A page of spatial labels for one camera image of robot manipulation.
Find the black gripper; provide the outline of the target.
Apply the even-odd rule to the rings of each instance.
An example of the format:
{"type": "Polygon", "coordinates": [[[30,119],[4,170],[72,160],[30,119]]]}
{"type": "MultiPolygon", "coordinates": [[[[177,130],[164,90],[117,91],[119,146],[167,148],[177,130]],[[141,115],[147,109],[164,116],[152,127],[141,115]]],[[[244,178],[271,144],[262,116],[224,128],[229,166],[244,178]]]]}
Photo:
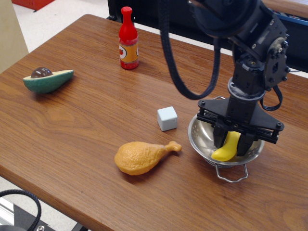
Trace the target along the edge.
{"type": "Polygon", "coordinates": [[[241,90],[232,79],[228,82],[230,97],[222,100],[200,100],[197,119],[214,128],[214,145],[221,148],[229,131],[239,132],[237,156],[244,156],[254,141],[277,143],[284,124],[267,114],[259,105],[266,91],[253,86],[254,94],[241,90]]]}

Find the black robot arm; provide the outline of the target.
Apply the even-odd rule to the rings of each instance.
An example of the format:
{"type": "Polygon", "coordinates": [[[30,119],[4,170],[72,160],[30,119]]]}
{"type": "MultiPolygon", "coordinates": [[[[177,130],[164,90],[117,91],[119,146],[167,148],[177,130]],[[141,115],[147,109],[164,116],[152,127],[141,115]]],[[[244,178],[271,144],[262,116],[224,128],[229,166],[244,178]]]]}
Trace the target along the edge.
{"type": "Polygon", "coordinates": [[[200,100],[197,118],[214,129],[214,145],[221,148],[229,131],[240,133],[236,151],[243,156],[253,142],[276,143],[284,125],[269,115],[278,105],[263,103],[273,90],[279,101],[279,83],[287,79],[287,30],[278,16],[260,0],[193,0],[196,22],[209,36],[232,42],[234,73],[229,98],[200,100]]]}

